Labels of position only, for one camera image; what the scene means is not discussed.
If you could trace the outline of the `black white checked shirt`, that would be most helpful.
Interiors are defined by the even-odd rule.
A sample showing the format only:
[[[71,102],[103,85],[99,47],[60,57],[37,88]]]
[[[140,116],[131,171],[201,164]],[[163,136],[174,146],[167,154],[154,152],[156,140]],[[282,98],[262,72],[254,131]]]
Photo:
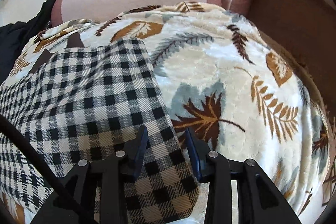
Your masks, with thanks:
[[[80,159],[107,158],[148,131],[141,174],[125,185],[131,223],[169,223],[190,216],[198,198],[163,102],[149,54],[138,38],[40,56],[36,72],[1,86],[1,114],[56,176]]]

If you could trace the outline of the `dark navy clothing pile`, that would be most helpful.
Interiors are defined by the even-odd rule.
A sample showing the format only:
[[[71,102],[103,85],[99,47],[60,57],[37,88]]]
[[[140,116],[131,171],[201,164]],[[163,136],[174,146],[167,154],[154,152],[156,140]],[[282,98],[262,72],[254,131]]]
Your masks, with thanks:
[[[44,30],[51,20],[51,11],[56,0],[46,0],[39,13],[28,22],[9,23],[0,31],[1,83],[9,76],[16,59],[27,42]]]

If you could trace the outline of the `leaf patterned fleece blanket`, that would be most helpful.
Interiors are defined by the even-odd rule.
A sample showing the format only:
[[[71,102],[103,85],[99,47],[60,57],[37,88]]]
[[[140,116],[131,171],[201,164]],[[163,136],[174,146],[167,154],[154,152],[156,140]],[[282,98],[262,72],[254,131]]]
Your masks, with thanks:
[[[31,38],[1,86],[36,72],[42,54],[129,38],[145,44],[190,171],[188,127],[228,159],[256,160],[301,215],[329,173],[329,122],[310,75],[244,16],[181,2],[134,9],[103,23],[71,20]],[[178,223],[204,220],[208,186],[193,179],[198,198]]]

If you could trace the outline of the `brown wooden headboard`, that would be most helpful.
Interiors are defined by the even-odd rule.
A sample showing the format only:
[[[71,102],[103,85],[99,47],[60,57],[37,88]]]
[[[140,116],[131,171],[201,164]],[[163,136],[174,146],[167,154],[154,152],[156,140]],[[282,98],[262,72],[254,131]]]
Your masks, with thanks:
[[[247,17],[306,64],[335,115],[335,9],[323,0],[253,0]]]

